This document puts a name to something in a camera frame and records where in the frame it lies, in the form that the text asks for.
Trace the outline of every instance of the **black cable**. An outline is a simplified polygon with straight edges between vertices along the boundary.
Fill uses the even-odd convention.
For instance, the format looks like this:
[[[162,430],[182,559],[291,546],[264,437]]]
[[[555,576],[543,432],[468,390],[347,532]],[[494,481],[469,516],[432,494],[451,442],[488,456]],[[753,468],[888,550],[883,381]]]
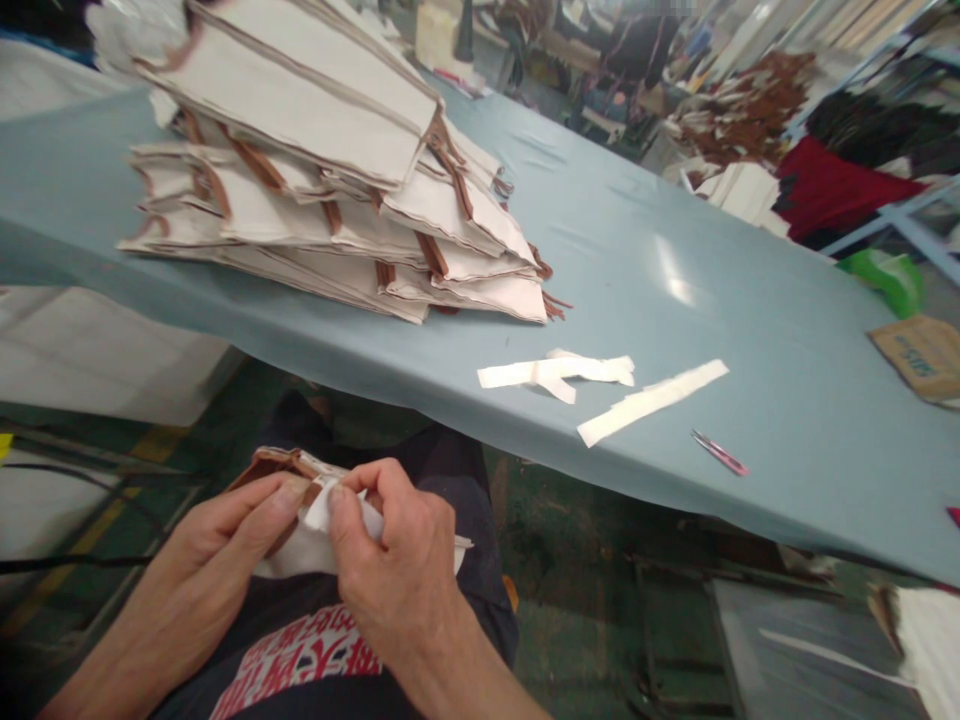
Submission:
[[[139,567],[149,565],[153,556],[99,558],[93,555],[56,555],[48,558],[30,560],[0,560],[0,575],[52,570],[61,565],[93,565],[100,568]]]
[[[13,468],[17,470],[37,470],[41,472],[52,472],[66,477],[72,477],[75,480],[81,480],[90,485],[95,485],[115,499],[123,500],[131,508],[140,513],[156,530],[158,538],[163,541],[167,539],[167,530],[163,523],[146,507],[141,505],[132,497],[124,495],[117,488],[107,485],[105,482],[97,480],[80,470],[73,468],[60,467],[59,465],[47,465],[46,463],[6,463],[0,465],[0,468]],[[30,560],[0,560],[0,575],[13,575],[16,573],[36,572],[38,570],[51,570],[61,565],[93,565],[100,568],[114,567],[137,567],[147,565],[153,560],[151,556],[133,556],[119,558],[99,558],[94,555],[56,555],[48,558],[35,558]]]
[[[140,513],[144,519],[146,519],[150,525],[153,526],[153,529],[157,531],[157,535],[159,536],[160,540],[167,539],[166,528],[164,528],[163,523],[160,522],[156,515],[147,510],[147,508],[141,505],[136,499],[124,495],[117,488],[107,485],[105,482],[101,482],[85,472],[74,470],[73,468],[60,467],[58,465],[47,465],[46,463],[4,463],[3,465],[0,465],[0,469],[4,468],[17,468],[19,470],[38,470],[42,472],[58,473],[60,475],[65,475],[66,477],[72,477],[75,480],[82,480],[90,485],[95,485],[101,490],[106,490],[110,497],[117,500],[123,500],[131,508]]]

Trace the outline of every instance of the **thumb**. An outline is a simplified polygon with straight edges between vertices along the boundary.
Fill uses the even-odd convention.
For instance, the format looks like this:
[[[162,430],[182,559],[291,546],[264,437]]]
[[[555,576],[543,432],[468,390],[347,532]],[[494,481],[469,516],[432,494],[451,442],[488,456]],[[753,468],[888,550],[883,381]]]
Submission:
[[[291,477],[243,519],[230,542],[208,563],[215,575],[248,580],[257,563],[297,519],[309,483]]]
[[[337,569],[365,565],[382,550],[370,537],[363,524],[360,498],[348,487],[337,485],[330,491],[330,543],[337,560]]]

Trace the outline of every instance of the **yellow floor marking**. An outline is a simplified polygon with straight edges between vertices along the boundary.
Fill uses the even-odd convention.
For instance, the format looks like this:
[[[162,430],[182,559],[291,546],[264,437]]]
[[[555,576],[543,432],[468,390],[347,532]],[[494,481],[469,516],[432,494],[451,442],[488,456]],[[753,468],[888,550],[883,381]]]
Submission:
[[[143,488],[127,488],[123,494],[128,498],[135,498],[140,494]],[[126,508],[127,503],[123,500],[114,500],[106,510],[96,519],[90,529],[84,533],[83,537],[77,540],[68,551],[68,555],[83,555],[89,553],[96,546],[103,534],[113,525],[114,521],[120,516],[120,513]],[[34,588],[30,596],[25,599],[17,608],[10,613],[6,621],[0,628],[0,635],[4,637],[13,637],[27,626],[37,611],[43,607],[50,597],[60,588],[63,582],[74,571],[76,565],[63,565],[51,570],[47,576],[40,581],[40,584]]]
[[[132,457],[163,465],[176,451],[180,441],[190,434],[188,427],[154,425],[130,451]]]

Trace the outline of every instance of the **red cloth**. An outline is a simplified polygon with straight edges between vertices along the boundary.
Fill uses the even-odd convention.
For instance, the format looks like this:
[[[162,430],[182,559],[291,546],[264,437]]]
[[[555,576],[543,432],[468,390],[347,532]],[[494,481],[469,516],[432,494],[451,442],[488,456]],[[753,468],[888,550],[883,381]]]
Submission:
[[[781,197],[776,210],[790,223],[793,240],[814,230],[851,230],[878,208],[926,189],[841,160],[809,135],[787,153],[777,177]]]

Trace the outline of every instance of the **white paper strip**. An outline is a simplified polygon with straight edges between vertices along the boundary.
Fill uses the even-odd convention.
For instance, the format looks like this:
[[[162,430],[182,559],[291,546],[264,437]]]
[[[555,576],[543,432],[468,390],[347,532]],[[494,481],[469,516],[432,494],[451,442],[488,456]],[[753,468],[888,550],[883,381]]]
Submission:
[[[579,425],[577,432],[587,447],[593,447],[605,437],[657,410],[680,402],[728,372],[730,370],[722,360],[713,360],[669,380],[648,385],[643,392],[627,395],[603,415]]]
[[[483,368],[477,370],[477,377],[480,379],[480,387],[484,389],[532,383],[535,370],[541,377],[580,376],[596,382],[618,382],[633,387],[633,368],[633,360],[627,356],[596,360],[566,350],[553,350],[547,353],[546,360]]]
[[[558,400],[567,405],[573,405],[577,402],[577,391],[569,383],[560,377],[559,368],[550,364],[550,360],[535,362],[530,380],[534,385],[539,385]]]
[[[862,663],[858,663],[852,658],[848,658],[846,655],[841,655],[835,650],[830,648],[825,648],[820,645],[816,645],[806,640],[800,640],[798,638],[792,638],[787,635],[781,635],[780,633],[775,633],[770,630],[765,630],[760,628],[760,634],[763,635],[767,640],[772,640],[775,643],[780,643],[781,645],[786,645],[787,647],[792,647],[795,650],[801,650],[802,652],[810,653],[811,655],[816,655],[817,657],[822,657],[824,660],[829,660],[830,662],[835,662],[839,665],[845,665],[846,667],[853,668],[854,670],[859,670],[862,673],[867,675],[872,675],[875,678],[880,678],[881,680],[886,680],[887,682],[893,683],[894,685],[900,685],[902,687],[916,688],[909,680],[904,680],[902,677],[896,675],[886,675],[882,672],[877,672],[873,668],[868,668]]]

